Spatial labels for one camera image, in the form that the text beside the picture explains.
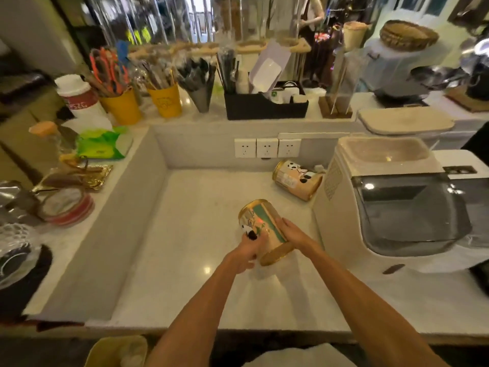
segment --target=hand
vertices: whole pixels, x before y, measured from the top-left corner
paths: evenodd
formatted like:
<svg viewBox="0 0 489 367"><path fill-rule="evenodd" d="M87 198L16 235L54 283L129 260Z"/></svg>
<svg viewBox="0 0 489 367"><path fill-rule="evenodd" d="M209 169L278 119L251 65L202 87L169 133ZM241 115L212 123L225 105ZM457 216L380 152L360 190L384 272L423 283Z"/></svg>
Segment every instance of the hand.
<svg viewBox="0 0 489 367"><path fill-rule="evenodd" d="M260 249L268 242L268 232L262 229L260 236L254 241L250 240L246 233L241 236L241 242L228 256L236 264L236 273L243 273L246 269L252 269Z"/></svg>
<svg viewBox="0 0 489 367"><path fill-rule="evenodd" d="M307 26L307 22L303 19L299 19L299 29L301 28L304 28L305 26Z"/></svg>
<svg viewBox="0 0 489 367"><path fill-rule="evenodd" d="M304 256L310 257L318 243L310 238L307 234L288 219L282 218L276 221L278 228L285 234L286 239Z"/></svg>

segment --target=wooden coaster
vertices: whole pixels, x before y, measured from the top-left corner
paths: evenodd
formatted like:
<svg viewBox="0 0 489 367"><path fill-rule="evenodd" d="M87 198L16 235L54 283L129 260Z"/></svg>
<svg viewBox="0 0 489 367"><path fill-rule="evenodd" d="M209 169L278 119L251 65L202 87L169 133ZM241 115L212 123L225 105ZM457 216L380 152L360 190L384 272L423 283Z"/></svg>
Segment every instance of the wooden coaster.
<svg viewBox="0 0 489 367"><path fill-rule="evenodd" d="M489 101L477 100L466 94L467 85L450 88L446 91L445 96L451 101L457 103L469 112L488 112Z"/></svg>
<svg viewBox="0 0 489 367"><path fill-rule="evenodd" d="M329 95L321 96L318 100L319 109L321 109L321 115L323 118L351 118L353 116L353 111L351 107L347 105L346 101L338 98L336 101L336 105L333 108L333 112L331 108L333 107L333 97Z"/></svg>

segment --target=can lying on its side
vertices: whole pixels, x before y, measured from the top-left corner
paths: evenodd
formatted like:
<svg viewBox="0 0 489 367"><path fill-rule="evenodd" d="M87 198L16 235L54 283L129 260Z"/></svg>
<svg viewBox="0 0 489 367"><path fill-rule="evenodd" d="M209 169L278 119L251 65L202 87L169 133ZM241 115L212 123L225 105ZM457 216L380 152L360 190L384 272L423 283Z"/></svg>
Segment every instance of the can lying on its side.
<svg viewBox="0 0 489 367"><path fill-rule="evenodd" d="M267 200L254 200L238 214L241 228L250 239L257 239L263 229L268 231L268 243L257 255L262 266L276 263L294 249L278 228L277 219L279 214Z"/></svg>
<svg viewBox="0 0 489 367"><path fill-rule="evenodd" d="M275 167L272 179L294 196L309 201L321 184L323 176L304 169L291 160L283 160Z"/></svg>

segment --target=electrical socket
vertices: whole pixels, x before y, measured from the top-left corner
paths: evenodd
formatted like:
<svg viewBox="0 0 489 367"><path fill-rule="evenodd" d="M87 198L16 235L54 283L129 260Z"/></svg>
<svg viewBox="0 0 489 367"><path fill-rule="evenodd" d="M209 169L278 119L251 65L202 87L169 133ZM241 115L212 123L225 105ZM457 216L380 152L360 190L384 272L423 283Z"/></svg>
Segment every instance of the electrical socket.
<svg viewBox="0 0 489 367"><path fill-rule="evenodd" d="M279 139L278 157L298 157L301 149L301 139Z"/></svg>
<svg viewBox="0 0 489 367"><path fill-rule="evenodd" d="M237 159L253 159L256 157L256 139L235 139L234 156Z"/></svg>
<svg viewBox="0 0 489 367"><path fill-rule="evenodd" d="M256 139L256 157L259 159L275 159L278 154L277 138Z"/></svg>

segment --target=person's left hand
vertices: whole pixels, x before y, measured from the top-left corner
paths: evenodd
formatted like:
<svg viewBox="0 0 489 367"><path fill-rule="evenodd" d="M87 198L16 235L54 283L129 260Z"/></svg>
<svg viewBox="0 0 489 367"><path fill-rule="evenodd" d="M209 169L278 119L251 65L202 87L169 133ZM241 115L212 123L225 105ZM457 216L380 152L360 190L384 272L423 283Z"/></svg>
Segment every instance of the person's left hand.
<svg viewBox="0 0 489 367"><path fill-rule="evenodd" d="M260 249L268 242L268 232L262 229L260 236L254 241L250 240L246 233L241 236L241 242L228 256L236 265L236 273L243 273L246 269L252 269L255 263L252 260L260 252Z"/></svg>

